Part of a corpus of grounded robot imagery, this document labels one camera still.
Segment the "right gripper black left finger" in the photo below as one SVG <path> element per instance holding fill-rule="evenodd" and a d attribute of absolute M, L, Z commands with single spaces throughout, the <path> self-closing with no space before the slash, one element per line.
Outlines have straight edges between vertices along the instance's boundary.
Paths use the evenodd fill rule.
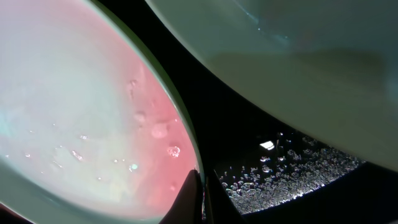
<path fill-rule="evenodd" d="M 191 170 L 172 207 L 159 224 L 201 224 L 203 187 L 197 170 Z"/>

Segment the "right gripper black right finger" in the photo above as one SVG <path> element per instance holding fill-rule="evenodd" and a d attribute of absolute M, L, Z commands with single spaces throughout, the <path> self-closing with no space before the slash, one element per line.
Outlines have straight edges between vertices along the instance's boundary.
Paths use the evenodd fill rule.
<path fill-rule="evenodd" d="M 210 224 L 245 224 L 225 192 L 214 170 L 206 174 L 205 182 L 206 220 Z"/>

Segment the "light blue plate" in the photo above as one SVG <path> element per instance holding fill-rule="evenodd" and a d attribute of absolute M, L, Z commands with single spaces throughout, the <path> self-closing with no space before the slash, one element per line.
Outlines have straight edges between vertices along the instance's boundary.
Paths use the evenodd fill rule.
<path fill-rule="evenodd" d="M 173 83 L 92 1 L 1 0 L 1 203 L 33 223 L 159 223 L 197 144 Z"/>

